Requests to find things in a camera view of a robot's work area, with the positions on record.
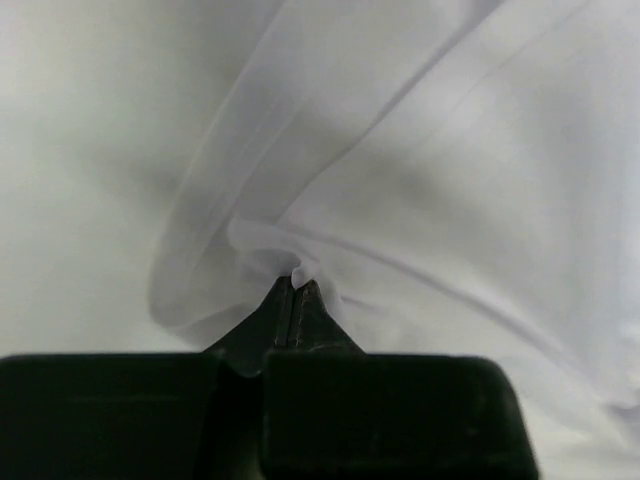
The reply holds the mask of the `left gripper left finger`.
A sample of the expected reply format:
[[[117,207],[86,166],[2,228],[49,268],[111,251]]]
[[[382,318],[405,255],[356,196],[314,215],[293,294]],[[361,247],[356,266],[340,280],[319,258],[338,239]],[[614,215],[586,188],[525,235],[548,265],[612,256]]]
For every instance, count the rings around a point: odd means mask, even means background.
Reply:
[[[1,362],[5,479],[204,479],[258,418],[290,281],[196,353],[29,354]]]

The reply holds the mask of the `white t shirt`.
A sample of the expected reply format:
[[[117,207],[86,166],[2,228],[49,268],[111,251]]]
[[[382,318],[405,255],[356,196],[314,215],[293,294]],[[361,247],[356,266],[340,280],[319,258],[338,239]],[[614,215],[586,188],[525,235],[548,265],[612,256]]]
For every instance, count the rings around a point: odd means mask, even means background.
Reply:
[[[547,479],[639,475],[639,5],[283,1],[194,156],[153,320],[278,276],[364,349],[492,359]]]

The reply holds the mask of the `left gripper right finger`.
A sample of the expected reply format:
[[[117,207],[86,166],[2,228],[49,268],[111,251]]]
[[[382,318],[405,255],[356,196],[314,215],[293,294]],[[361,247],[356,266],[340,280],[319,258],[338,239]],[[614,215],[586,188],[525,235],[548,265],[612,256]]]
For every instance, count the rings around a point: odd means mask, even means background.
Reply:
[[[480,357],[364,353],[299,288],[262,372],[269,479],[535,479],[515,391]]]

